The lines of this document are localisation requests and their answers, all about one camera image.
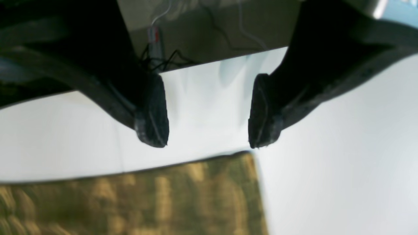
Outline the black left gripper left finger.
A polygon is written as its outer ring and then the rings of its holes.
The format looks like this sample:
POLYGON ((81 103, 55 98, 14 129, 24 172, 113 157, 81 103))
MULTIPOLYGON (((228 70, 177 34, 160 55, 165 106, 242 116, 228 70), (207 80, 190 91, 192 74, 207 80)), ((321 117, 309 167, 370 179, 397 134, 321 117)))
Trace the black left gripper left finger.
POLYGON ((78 91, 139 140, 168 143, 162 77, 135 53, 116 0, 2 0, 1 109, 78 91))

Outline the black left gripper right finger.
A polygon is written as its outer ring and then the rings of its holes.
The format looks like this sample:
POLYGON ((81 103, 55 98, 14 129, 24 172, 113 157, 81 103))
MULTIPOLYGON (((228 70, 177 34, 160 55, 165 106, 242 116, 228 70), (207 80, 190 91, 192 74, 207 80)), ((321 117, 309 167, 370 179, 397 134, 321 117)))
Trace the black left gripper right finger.
POLYGON ((349 92, 417 54, 412 0, 306 0, 281 64, 256 76, 248 138, 251 148, 276 142, 282 130, 323 102, 349 92))

